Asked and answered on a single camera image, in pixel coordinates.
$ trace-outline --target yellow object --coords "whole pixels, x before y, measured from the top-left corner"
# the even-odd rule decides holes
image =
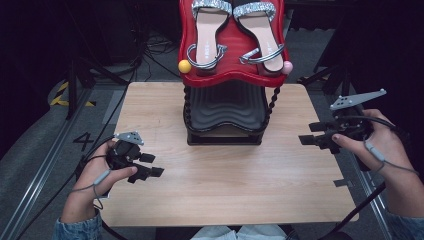
[[[191,70],[191,64],[187,60],[181,60],[178,63],[178,70],[180,70],[181,73],[188,73]]]

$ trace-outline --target wrist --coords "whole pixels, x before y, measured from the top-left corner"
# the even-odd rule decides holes
[[[72,192],[63,208],[61,222],[76,223],[94,218],[96,215],[93,199],[83,192]]]

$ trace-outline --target wooden table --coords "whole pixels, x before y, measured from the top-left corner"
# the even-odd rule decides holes
[[[303,146],[318,121],[302,85],[285,84],[259,146],[189,146],[182,83],[131,83],[116,133],[138,131],[160,178],[120,181],[103,200],[109,226],[335,222],[355,206],[328,150]],[[267,89],[272,96],[273,89]]]

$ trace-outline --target high heel sandal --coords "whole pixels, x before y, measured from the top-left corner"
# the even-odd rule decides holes
[[[228,23],[232,14],[232,6],[228,1],[194,0],[191,5],[196,20],[197,44],[187,48],[187,60],[196,67],[199,76],[215,74],[216,65],[227,50],[226,46],[216,43],[216,34]],[[190,57],[194,49],[196,61]]]
[[[258,64],[260,75],[277,77],[282,74],[284,60],[283,44],[277,44],[270,22],[275,16],[275,7],[270,2],[257,0],[234,0],[233,16],[238,27],[255,38],[258,48],[241,56],[242,64]],[[261,57],[252,58],[260,53]]]

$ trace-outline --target tripod leg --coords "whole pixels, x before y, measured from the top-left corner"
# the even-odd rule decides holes
[[[326,68],[326,69],[324,69],[322,71],[319,71],[319,72],[315,73],[314,75],[312,75],[312,76],[310,76],[308,78],[305,78],[305,79],[302,79],[302,80],[298,80],[297,82],[300,83],[300,84],[302,84],[303,86],[307,86],[307,85],[309,85],[309,84],[311,84],[311,83],[313,83],[313,82],[321,79],[322,77],[325,77],[328,74],[333,73],[338,68],[339,68],[339,66],[328,67],[328,68]]]

